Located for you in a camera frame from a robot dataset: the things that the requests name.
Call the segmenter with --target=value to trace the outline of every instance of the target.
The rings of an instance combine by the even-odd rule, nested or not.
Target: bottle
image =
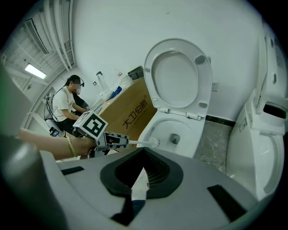
[[[115,69],[115,72],[116,72],[116,74],[117,74],[118,77],[122,77],[122,76],[123,76],[123,74],[122,74],[121,71],[118,71],[117,69]]]

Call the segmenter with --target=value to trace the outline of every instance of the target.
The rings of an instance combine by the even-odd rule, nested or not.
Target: electrical outlet
[[[218,91],[219,82],[212,82],[212,91],[217,92]]]

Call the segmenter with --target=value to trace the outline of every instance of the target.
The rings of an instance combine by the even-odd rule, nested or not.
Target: ceiling light
[[[44,79],[47,76],[45,73],[41,72],[40,70],[36,69],[34,66],[30,64],[25,68],[25,70],[42,79]]]

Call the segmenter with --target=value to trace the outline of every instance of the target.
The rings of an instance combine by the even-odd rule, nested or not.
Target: toilet lid
[[[205,117],[208,110],[212,69],[204,52],[182,39],[159,42],[149,51],[145,81],[154,107],[179,115]]]
[[[288,110],[288,58],[270,26],[264,24],[263,28],[255,105],[263,107],[262,103],[269,102]]]

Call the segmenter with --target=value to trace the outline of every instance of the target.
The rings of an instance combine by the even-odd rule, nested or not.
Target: marble floor
[[[232,129],[231,126],[206,121],[194,158],[226,174],[227,147]]]

